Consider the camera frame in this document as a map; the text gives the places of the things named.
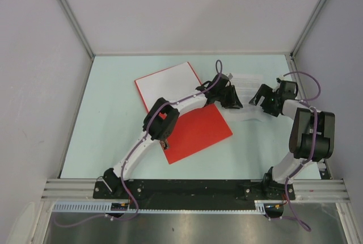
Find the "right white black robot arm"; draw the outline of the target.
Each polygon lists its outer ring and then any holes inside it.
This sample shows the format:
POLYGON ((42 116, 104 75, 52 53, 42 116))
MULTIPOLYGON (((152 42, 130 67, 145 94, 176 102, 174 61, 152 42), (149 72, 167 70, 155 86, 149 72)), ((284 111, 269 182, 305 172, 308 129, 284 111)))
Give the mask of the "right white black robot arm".
POLYGON ((298 100, 297 83, 280 79, 277 82, 275 89, 262 84, 249 101, 250 105, 260 106, 264 113, 293 120, 289 152, 263 177, 261 191, 267 199, 288 192, 294 178, 307 166, 330 158, 335 143, 335 114, 298 100))

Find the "red file folder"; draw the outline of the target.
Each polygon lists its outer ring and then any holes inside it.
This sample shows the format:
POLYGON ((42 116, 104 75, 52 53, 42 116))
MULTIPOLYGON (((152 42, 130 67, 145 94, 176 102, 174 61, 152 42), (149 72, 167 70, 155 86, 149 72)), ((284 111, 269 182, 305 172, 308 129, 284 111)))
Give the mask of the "red file folder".
POLYGON ((189 157, 230 136, 232 131, 214 104, 179 117, 164 150, 169 164, 189 157))

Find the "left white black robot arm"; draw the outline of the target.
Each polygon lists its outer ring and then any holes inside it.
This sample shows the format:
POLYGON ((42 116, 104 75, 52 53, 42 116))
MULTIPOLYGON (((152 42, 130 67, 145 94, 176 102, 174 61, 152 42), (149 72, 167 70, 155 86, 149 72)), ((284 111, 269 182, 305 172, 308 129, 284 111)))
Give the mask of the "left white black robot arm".
POLYGON ((157 99, 143 120, 141 135, 134 146, 114 167, 104 172, 102 186, 105 187, 106 193, 115 199, 122 197, 126 190, 125 182, 130 179, 148 147, 156 142, 166 141, 172 134, 179 117, 214 102, 219 102, 225 109, 243 107, 230 78, 221 73, 179 100, 157 99))

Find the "text printed paper sheet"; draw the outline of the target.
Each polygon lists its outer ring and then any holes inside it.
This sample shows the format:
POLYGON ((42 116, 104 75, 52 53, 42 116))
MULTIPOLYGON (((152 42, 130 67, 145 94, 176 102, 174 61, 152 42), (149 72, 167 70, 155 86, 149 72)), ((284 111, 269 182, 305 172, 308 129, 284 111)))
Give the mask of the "text printed paper sheet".
POLYGON ((240 102, 243 108, 239 110, 221 109, 221 114, 228 122, 239 122, 246 120, 264 121, 262 109, 249 104, 249 101, 256 94, 263 81, 263 75, 260 74, 237 74, 232 73, 234 78, 231 84, 235 86, 240 102))

